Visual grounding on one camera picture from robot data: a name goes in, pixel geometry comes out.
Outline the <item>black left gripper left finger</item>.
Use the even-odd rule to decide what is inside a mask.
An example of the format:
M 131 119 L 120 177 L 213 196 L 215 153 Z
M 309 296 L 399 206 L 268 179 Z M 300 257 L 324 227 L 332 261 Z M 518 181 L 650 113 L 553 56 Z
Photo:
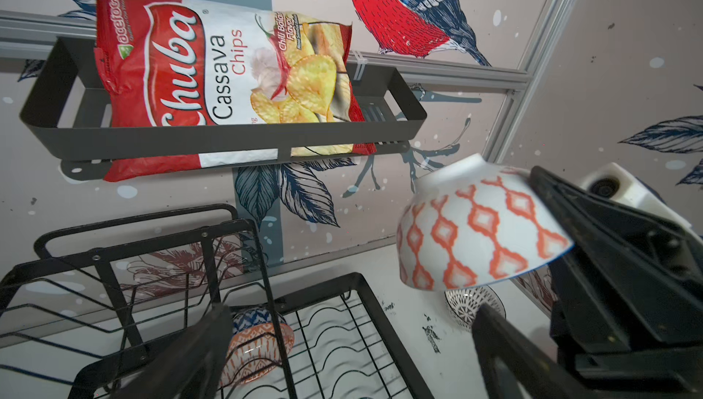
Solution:
M 113 398 L 214 398 L 233 335 L 229 307 L 217 304 Z

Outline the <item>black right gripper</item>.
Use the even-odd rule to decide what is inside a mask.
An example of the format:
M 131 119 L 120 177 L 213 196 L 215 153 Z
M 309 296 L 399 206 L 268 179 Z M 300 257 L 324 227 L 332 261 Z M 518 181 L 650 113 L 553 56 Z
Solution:
M 549 265 L 552 337 L 566 371 L 597 394 L 702 390 L 702 239 L 675 221 L 536 166 L 529 185 L 575 245 Z

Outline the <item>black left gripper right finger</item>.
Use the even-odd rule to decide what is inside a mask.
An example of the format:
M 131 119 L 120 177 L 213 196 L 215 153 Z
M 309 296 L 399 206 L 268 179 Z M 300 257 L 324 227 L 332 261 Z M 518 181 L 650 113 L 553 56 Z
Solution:
M 479 308 L 472 338 L 490 398 L 594 398 L 492 307 Z

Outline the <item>orange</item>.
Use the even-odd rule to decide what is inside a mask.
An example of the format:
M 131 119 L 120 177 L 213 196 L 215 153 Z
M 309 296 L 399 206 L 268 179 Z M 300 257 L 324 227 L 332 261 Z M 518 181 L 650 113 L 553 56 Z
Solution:
M 278 318 L 280 335 L 286 353 L 296 342 L 294 330 L 285 318 L 266 307 L 249 307 L 234 314 L 233 336 L 219 386 L 249 384 L 280 366 L 282 357 L 274 324 Z

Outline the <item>white brown patterned bowl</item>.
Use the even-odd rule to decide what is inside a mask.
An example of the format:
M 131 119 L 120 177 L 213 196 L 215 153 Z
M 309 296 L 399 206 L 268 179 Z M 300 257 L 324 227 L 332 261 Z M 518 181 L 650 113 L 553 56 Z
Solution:
M 476 315 L 482 306 L 491 307 L 506 318 L 502 300 L 490 287 L 452 289 L 446 291 L 444 296 L 452 318 L 466 331 L 472 331 Z

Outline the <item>red cassava chips bag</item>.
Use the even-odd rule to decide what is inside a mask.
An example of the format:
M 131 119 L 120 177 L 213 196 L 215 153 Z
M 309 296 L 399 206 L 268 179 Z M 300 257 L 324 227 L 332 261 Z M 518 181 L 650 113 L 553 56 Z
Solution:
M 214 1 L 96 1 L 94 55 L 116 128 L 364 118 L 349 25 Z

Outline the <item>black wall shelf basket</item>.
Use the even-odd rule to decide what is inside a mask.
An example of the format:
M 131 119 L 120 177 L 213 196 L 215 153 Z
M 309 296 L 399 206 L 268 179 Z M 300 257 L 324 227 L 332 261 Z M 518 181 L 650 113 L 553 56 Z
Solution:
M 19 117 L 53 156 L 76 163 L 252 149 L 276 149 L 276 160 L 287 163 L 293 148 L 332 144 L 377 144 L 389 154 L 405 149 L 428 117 L 393 67 L 366 66 L 353 93 L 364 122 L 104 127 L 110 96 L 98 76 L 93 42 L 60 38 Z

